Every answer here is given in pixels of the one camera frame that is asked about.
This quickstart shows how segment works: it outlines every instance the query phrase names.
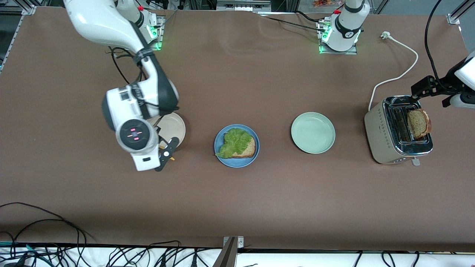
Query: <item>brown table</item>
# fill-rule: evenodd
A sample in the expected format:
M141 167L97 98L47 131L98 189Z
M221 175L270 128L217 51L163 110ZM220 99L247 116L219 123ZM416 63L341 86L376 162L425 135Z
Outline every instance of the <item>brown table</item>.
M279 18L311 26L296 15ZM124 85L106 47L80 37L61 8L38 8L23 21L1 86L0 202L23 201L61 214L91 242L148 244L179 239L220 246L245 236L252 248L471 250L475 243L474 112L422 100L434 150L388 166L371 157L363 116L374 85L378 102L410 94L432 73L423 37L427 17L368 16L357 56L319 54L311 30L251 12L178 11L156 53L180 93L187 126L176 161L137 172L101 113L105 92ZM467 55L457 26L434 17L430 48L439 73ZM126 76L137 68L120 59ZM311 155L292 142L301 113L326 115L331 150ZM246 124L261 141L242 169L213 155L218 131ZM0 210L0 229L16 231L46 214ZM76 233L45 222L20 241L75 242Z

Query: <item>toaster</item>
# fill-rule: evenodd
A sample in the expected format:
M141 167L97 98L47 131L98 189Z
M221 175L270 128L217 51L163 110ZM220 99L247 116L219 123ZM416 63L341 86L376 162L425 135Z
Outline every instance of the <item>toaster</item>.
M414 138L408 127L408 112L420 108L410 95L390 96L364 116L366 135L373 158L381 164L396 164L412 160L432 151L430 133Z

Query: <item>lettuce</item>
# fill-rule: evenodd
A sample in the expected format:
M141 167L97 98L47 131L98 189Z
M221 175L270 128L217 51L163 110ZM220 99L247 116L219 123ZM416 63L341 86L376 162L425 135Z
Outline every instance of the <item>lettuce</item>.
M223 159L228 159L234 153L242 154L246 150L249 143L252 141L252 136L246 131L238 128L232 128L224 134L224 145L216 155Z

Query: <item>slice of bread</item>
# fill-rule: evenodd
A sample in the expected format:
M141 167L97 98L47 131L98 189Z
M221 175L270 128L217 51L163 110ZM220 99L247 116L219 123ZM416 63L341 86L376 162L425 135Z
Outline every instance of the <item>slice of bread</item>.
M242 152L242 154L237 154L234 152L232 159L244 159L244 158L252 158L256 153L256 141L254 138L249 142L247 148Z
M414 138L418 139L432 131L432 123L423 109L415 109L408 112L409 130Z

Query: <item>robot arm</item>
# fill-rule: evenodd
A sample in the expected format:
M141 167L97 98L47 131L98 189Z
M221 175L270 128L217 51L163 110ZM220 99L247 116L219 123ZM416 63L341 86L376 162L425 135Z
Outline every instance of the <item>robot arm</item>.
M144 81L107 91L102 109L107 124L116 132L120 146L131 154L137 170L161 170L176 145L160 151L159 136L146 120L176 110L178 92L148 48L138 25L125 19L115 3L113 0L64 0L69 18L81 36L94 43L134 52L134 60L148 74Z
M136 6L133 0L114 0L115 8L126 20L133 22L142 33L147 44L157 39L157 15L142 6Z
M427 76L411 86L412 98L419 100L426 96L448 95L442 101L443 107L450 105L475 109L475 51L453 66L440 83L433 76Z
M367 0L346 0L340 14L330 17L332 29L322 39L335 51L346 51L358 40L361 26L370 12Z

